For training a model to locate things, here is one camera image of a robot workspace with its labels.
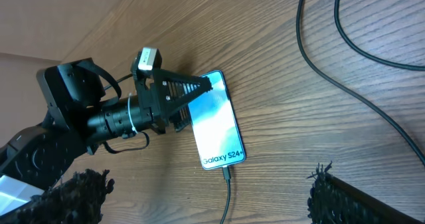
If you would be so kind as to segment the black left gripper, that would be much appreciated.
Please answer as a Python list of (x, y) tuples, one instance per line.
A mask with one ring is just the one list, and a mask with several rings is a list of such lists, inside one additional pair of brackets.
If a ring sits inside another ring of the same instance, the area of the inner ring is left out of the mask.
[[(191, 124), (188, 103), (212, 90), (207, 77), (187, 76), (160, 68), (140, 70), (136, 63), (132, 64), (131, 73), (139, 106), (139, 112), (131, 114), (131, 120), (138, 132), (151, 129), (164, 134), (169, 125), (165, 118), (169, 117), (175, 131), (180, 132)], [(146, 80), (151, 76), (154, 83), (148, 88)]]

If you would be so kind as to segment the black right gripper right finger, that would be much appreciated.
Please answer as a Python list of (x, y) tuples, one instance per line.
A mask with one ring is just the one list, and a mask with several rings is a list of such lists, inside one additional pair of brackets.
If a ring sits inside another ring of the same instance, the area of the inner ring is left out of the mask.
[(332, 164), (318, 164), (307, 199), (312, 223), (422, 224), (329, 173)]

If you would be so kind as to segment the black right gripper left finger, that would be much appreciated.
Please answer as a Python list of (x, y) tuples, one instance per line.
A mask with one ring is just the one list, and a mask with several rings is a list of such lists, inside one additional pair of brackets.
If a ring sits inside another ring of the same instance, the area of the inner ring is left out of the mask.
[(68, 181), (2, 215), (1, 224), (97, 224), (103, 218), (101, 208), (106, 196), (114, 190), (115, 181), (107, 178), (109, 172), (76, 172)]

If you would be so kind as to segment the Samsung Galaxy smartphone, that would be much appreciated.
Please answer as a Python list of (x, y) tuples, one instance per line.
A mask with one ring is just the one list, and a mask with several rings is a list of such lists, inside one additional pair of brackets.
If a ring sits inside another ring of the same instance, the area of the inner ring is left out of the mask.
[(204, 75), (212, 90), (189, 103), (191, 124), (203, 169), (216, 169), (245, 161), (246, 152), (223, 72)]

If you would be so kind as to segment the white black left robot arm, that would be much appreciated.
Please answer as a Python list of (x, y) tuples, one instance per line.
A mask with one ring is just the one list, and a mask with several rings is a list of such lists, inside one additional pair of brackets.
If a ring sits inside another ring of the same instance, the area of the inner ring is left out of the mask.
[(118, 82), (86, 58), (40, 70), (37, 80), (47, 104), (44, 120), (18, 132), (1, 148), (1, 213), (27, 203), (26, 187), (47, 190), (72, 162), (94, 154), (114, 138), (132, 138), (169, 125), (182, 130), (191, 119), (188, 104), (212, 88), (206, 77), (161, 68), (156, 58), (147, 69), (131, 66), (136, 93), (121, 96)]

